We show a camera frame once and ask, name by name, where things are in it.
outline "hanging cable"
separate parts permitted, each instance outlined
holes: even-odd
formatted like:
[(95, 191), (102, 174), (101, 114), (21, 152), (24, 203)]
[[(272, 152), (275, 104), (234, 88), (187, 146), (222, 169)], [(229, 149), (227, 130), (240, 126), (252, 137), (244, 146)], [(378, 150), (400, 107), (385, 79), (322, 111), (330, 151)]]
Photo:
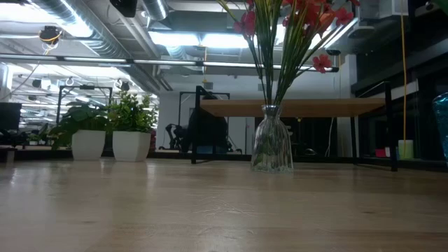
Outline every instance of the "hanging cable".
[(401, 7), (401, 46), (402, 46), (402, 58), (403, 58), (403, 76), (404, 76), (404, 88), (405, 95), (403, 96), (403, 155), (406, 155), (406, 95), (407, 95), (407, 66), (406, 66), (406, 47), (405, 47), (405, 20), (403, 17), (403, 1), (400, 1)]
[[(50, 51), (49, 50), (45, 50), (45, 52), (43, 53), (43, 55), (47, 55)], [(36, 66), (33, 68), (33, 70), (31, 70), (31, 73), (29, 73), (29, 75), (25, 78), (24, 81), (22, 81), (21, 84), (19, 84), (14, 90), (12, 90), (9, 94), (5, 95), (4, 97), (0, 98), (0, 101), (7, 98), (8, 96), (12, 96), (13, 93), (17, 90), (19, 90), (19, 88), (21, 88), (28, 80), (29, 78), (34, 74), (34, 72), (36, 71), (36, 69), (41, 65), (41, 62), (38, 61)]]

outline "green plant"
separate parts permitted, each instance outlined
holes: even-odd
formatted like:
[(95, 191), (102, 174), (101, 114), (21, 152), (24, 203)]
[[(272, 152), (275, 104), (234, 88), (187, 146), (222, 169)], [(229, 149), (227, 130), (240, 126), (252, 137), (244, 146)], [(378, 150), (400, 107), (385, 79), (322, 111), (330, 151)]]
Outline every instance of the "green plant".
[(72, 106), (61, 122), (50, 130), (49, 135), (56, 137), (52, 145), (53, 150), (57, 150), (61, 145), (69, 145), (71, 136), (78, 130), (106, 130), (109, 123), (106, 110), (103, 106), (92, 108), (91, 104), (83, 102), (70, 102), (67, 106)]
[(41, 138), (41, 136), (40, 135), (38, 135), (38, 134), (30, 134), (29, 136), (28, 136), (28, 141), (40, 141), (42, 138)]
[(141, 103), (136, 94), (119, 92), (120, 103), (113, 102), (109, 106), (109, 119), (112, 130), (126, 132), (151, 132), (157, 122), (155, 107), (149, 110), (149, 96), (143, 96)]

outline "ceiling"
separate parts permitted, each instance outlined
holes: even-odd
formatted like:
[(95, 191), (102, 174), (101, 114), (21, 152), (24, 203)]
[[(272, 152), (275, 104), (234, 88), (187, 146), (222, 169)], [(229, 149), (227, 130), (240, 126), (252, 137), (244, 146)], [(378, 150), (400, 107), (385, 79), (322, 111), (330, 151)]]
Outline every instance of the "ceiling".
[[(55, 18), (54, 15), (44, 13), (36, 6), (28, 4), (32, 1), (39, 6), (40, 3), (54, 2), (61, 3), (60, 0), (26, 0), (19, 1), (23, 4), (16, 3), (0, 3), (0, 53), (13, 54), (33, 54), (42, 55), (48, 45), (44, 44), (38, 37), (46, 25), (58, 27), (64, 31), (57, 47), (50, 50), (49, 55), (60, 56), (77, 56), (77, 57), (101, 57), (101, 53), (95, 50), (91, 45), (93, 39), (75, 37), (74, 32), (61, 23), (61, 20)], [(396, 25), (397, 20), (393, 15), (384, 17), (377, 15), (379, 11), (379, 3), (382, 0), (372, 0), (368, 5), (363, 5), (360, 20), (363, 25), (373, 25), (376, 27), (375, 33), (363, 38), (353, 40), (348, 37), (351, 29), (343, 35), (331, 49), (341, 50), (345, 53), (362, 53), (364, 50), (370, 50), (375, 47), (375, 40), (371, 36), (380, 37), (383, 30), (390, 29)], [(169, 7), (167, 18), (161, 21), (153, 21), (148, 23), (147, 14), (144, 11), (142, 2), (138, 2), (137, 12), (134, 19), (121, 16), (119, 12), (110, 4), (109, 0), (84, 0), (74, 1), (66, 0), (65, 3), (74, 4), (75, 9), (79, 7), (83, 13), (77, 18), (81, 20), (93, 20), (96, 31), (102, 35), (109, 36), (108, 39), (116, 48), (122, 52), (121, 55), (133, 59), (153, 59), (160, 57), (162, 59), (174, 59), (173, 50), (165, 45), (156, 44), (159, 39), (156, 34), (181, 34), (182, 43), (188, 43), (185, 35), (194, 34), (200, 44), (205, 44), (207, 35), (209, 34), (227, 34), (226, 36), (237, 36), (232, 30), (233, 21), (227, 13), (214, 0), (166, 0)], [(242, 15), (244, 8), (241, 1), (229, 4), (236, 16)], [(164, 43), (174, 43), (172, 38), (165, 39)], [(244, 46), (234, 45), (234, 48), (224, 48), (230, 44), (230, 40), (215, 39), (208, 45), (206, 50), (196, 45), (181, 46), (183, 56), (188, 60), (204, 60), (214, 62), (244, 62), (253, 63), (251, 53)], [(279, 42), (278, 50), (274, 52), (275, 63), (281, 62), (281, 42)], [(257, 94), (258, 78), (253, 69), (238, 69), (232, 67), (209, 67), (204, 69), (198, 66), (139, 66), (137, 75), (132, 69), (119, 68), (113, 66), (58, 66), (58, 65), (40, 65), (38, 66), (32, 77), (25, 81), (32, 70), (36, 67), (37, 62), (14, 63), (5, 62), (10, 67), (13, 74), (12, 90), (14, 90), (11, 102), (22, 102), (29, 104), (30, 109), (36, 111), (41, 110), (42, 104), (57, 104), (58, 85), (64, 85), (67, 80), (75, 81), (74, 85), (93, 85), (95, 87), (113, 88), (114, 96), (119, 91), (121, 82), (129, 81), (130, 92), (139, 95), (150, 94), (156, 95), (161, 92), (179, 92), (192, 91), (196, 85), (201, 85), (206, 79), (213, 82), (213, 91), (216, 92), (238, 92), (239, 94)], [(320, 83), (331, 85), (328, 80), (332, 80), (333, 73), (323, 77), (320, 73), (306, 73), (301, 76), (300, 85), (293, 84), (293, 89), (301, 92), (316, 92), (322, 87)], [(47, 78), (52, 83), (52, 88), (44, 90), (32, 86), (34, 79)], [(87, 96), (94, 102), (106, 103), (104, 93), (100, 89), (95, 90), (76, 90), (77, 95), (67, 94), (62, 99), (62, 103), (66, 104), (76, 100), (76, 97)], [(37, 100), (29, 99), (30, 94), (36, 95)], [(54, 112), (54, 108), (48, 106), (49, 111)]]

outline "table surface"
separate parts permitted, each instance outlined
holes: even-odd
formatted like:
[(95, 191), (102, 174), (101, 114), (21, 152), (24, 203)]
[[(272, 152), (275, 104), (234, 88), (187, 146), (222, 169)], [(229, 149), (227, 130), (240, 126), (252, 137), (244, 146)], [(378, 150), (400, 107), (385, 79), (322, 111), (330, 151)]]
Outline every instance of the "table surface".
[(0, 251), (446, 252), (448, 174), (351, 164), (0, 164)]
[[(264, 100), (202, 100), (201, 107), (214, 116), (263, 117)], [(282, 104), (282, 117), (329, 118), (354, 117), (385, 105), (381, 98), (353, 99), (287, 99)]]

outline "black frame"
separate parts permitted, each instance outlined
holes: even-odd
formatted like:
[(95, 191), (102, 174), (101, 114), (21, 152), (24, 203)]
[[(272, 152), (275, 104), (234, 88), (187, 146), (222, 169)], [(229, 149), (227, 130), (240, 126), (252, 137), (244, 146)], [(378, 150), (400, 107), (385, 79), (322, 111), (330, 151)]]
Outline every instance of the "black frame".
[[(99, 88), (99, 89), (107, 89), (107, 90), (109, 90), (109, 104), (112, 102), (112, 87), (93, 87), (93, 88), (91, 88), (91, 86), (88, 86), (88, 87), (89, 88), (86, 88), (86, 89), (94, 90), (95, 88)], [(64, 98), (66, 96), (66, 94), (62, 95), (62, 91), (64, 90), (64, 88), (70, 88), (70, 91), (72, 91), (75, 88), (82, 89), (82, 86), (80, 86), (80, 85), (73, 85), (73, 86), (61, 85), (61, 86), (59, 86), (59, 97), (57, 99), (56, 125), (59, 124), (59, 117), (61, 116), (61, 101), (62, 101), (62, 98)]]
[[(386, 94), (386, 114), (387, 114), (387, 125), (388, 125), (388, 131), (393, 134), (393, 121), (392, 121), (392, 116), (393, 116), (393, 112), (392, 112), (392, 94), (391, 94), (391, 84), (389, 82), (384, 82), (384, 87), (385, 87), (385, 94)], [(196, 86), (196, 98), (195, 98), (195, 109), (200, 109), (201, 106), (201, 95), (206, 95), (207, 92), (202, 86), (198, 85)], [(181, 97), (179, 97), (179, 121), (180, 121), (180, 103), (181, 103)], [(207, 159), (207, 160), (227, 160), (227, 158), (225, 157), (226, 155), (223, 154), (216, 154), (215, 153), (215, 148), (213, 148), (213, 154), (201, 154), (198, 155), (197, 154), (197, 135), (199, 134), (199, 122), (200, 122), (200, 117), (199, 114), (196, 113), (195, 114), (195, 118), (194, 120), (196, 120), (196, 127), (193, 129), (193, 141), (192, 141), (192, 154), (190, 156), (191, 159), (191, 163), (192, 164), (196, 164), (197, 163), (197, 159), (198, 157)], [(336, 163), (348, 163), (351, 162), (354, 165), (360, 165), (360, 164), (364, 164), (364, 165), (371, 165), (372, 162), (369, 159), (365, 159), (365, 158), (359, 158), (358, 157), (358, 151), (357, 151), (357, 145), (356, 145), (356, 128), (355, 128), (355, 118), (354, 117), (350, 117), (350, 132), (351, 132), (351, 152), (352, 152), (352, 158), (350, 157), (340, 157), (340, 158), (331, 158), (331, 162), (336, 162)], [(391, 171), (392, 172), (397, 172), (398, 171), (398, 162), (397, 162), (397, 153), (396, 153), (396, 147), (397, 147), (398, 143), (391, 137), (389, 137), (389, 148), (390, 148), (390, 166), (391, 166)], [(312, 160), (313, 162), (326, 162), (328, 160), (326, 160), (327, 158), (317, 158), (317, 159), (308, 159), (308, 160)]]

